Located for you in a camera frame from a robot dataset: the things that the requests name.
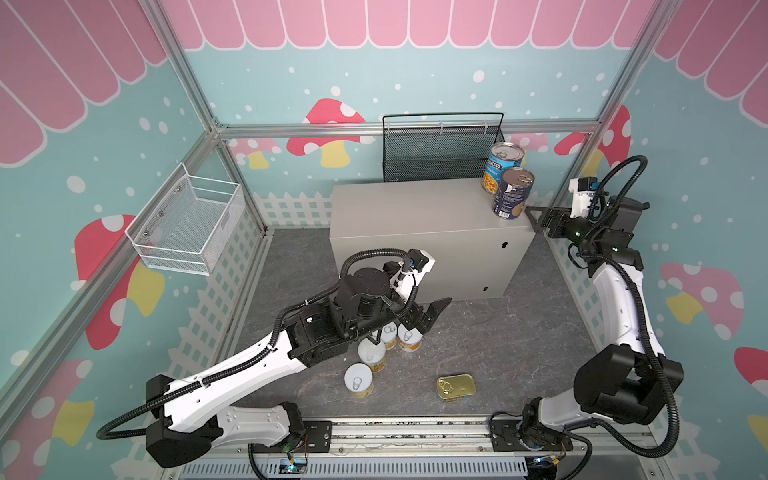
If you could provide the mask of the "yellow can white lid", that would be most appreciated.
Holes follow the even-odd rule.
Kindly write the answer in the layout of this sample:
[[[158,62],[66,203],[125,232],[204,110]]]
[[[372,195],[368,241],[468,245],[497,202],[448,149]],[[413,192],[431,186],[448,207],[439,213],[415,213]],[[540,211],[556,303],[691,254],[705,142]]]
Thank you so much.
[[[416,351],[420,348],[423,334],[416,328],[408,329],[399,325],[397,330],[397,344],[404,351]]]
[[[364,363],[355,363],[344,374],[344,384],[355,398],[365,398],[373,390],[373,372]]]
[[[386,324],[381,331],[380,339],[387,350],[394,348],[398,335],[398,325],[395,322]]]
[[[374,343],[368,338],[361,340],[357,349],[360,360],[373,373],[380,372],[385,367],[386,351],[386,344],[384,342]]]

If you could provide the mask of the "dark navy label can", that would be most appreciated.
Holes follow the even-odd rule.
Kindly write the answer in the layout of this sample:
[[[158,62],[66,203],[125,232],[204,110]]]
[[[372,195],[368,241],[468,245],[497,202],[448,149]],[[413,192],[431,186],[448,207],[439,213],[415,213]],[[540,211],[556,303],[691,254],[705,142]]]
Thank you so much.
[[[509,168],[502,173],[498,190],[495,194],[493,212],[505,220],[518,218],[525,207],[535,175],[523,168]]]

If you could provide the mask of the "blue Progresso soup can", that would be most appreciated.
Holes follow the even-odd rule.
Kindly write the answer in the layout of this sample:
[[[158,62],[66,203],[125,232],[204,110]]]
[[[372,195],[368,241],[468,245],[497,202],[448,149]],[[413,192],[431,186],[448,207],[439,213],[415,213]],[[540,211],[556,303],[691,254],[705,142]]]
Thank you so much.
[[[491,146],[486,168],[482,177],[482,186],[489,194],[498,191],[503,172],[520,167],[525,159],[525,151],[511,142],[499,142]]]

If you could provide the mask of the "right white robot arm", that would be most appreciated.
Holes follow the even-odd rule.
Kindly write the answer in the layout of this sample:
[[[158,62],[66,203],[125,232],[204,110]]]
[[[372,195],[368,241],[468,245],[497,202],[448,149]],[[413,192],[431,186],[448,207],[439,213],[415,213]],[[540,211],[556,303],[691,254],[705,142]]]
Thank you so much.
[[[633,230],[647,202],[628,192],[648,165],[634,155],[603,179],[574,178],[568,207],[530,207],[535,232],[568,241],[568,259],[586,271],[598,293],[606,346],[577,371],[570,389],[530,400],[520,414],[497,411],[487,420],[496,452],[525,451],[527,463],[554,478],[569,448],[582,444],[573,479],[592,457],[585,428],[602,428],[629,452],[661,458],[676,446],[681,420],[674,397],[684,379],[653,331],[643,293],[644,264],[631,248]]]

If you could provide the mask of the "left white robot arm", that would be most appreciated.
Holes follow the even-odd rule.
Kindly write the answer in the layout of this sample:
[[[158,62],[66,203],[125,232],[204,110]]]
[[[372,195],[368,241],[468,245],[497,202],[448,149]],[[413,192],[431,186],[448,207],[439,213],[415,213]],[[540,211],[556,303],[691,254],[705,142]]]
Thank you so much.
[[[283,308],[270,333],[251,347],[183,379],[157,375],[148,380],[144,404],[100,427],[97,439],[141,437],[163,468],[238,442],[294,450],[307,436],[295,403],[240,409],[236,402],[346,353],[361,339],[378,341],[391,322],[429,332],[451,302],[443,298],[426,307],[417,302],[420,283],[434,264],[419,249],[378,248],[351,255],[332,286]]]

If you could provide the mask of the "grey metal cabinet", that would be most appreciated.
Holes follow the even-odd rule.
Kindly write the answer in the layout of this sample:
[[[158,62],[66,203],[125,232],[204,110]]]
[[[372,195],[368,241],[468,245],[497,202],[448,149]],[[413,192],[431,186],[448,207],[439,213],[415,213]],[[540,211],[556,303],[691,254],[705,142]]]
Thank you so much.
[[[502,296],[534,238],[526,217],[494,214],[478,178],[337,185],[331,201],[336,263],[373,248],[420,249],[435,259],[420,283],[421,304]]]

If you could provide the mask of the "yellow can white lid front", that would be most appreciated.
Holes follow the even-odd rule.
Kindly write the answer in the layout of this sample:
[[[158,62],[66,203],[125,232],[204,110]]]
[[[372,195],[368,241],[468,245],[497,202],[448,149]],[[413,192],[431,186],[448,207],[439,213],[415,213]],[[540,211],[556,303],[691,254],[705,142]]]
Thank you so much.
[[[373,390],[373,372],[364,363],[355,363],[344,374],[344,384],[355,398],[365,398]]]

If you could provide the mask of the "gold rectangular sardine tin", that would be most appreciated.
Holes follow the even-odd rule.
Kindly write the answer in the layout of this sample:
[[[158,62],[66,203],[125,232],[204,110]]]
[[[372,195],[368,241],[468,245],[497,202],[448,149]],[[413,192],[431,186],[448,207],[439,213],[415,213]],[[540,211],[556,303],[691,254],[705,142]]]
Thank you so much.
[[[466,373],[439,377],[436,389],[439,398],[444,402],[471,397],[477,391],[474,378]]]

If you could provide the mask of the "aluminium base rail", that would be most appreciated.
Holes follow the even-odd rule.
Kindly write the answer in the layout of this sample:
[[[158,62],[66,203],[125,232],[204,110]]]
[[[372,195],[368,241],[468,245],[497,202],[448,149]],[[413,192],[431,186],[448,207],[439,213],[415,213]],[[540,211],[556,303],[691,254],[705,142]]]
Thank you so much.
[[[530,430],[497,412],[316,420],[284,446],[245,451],[258,479],[575,479],[594,446],[584,434]]]

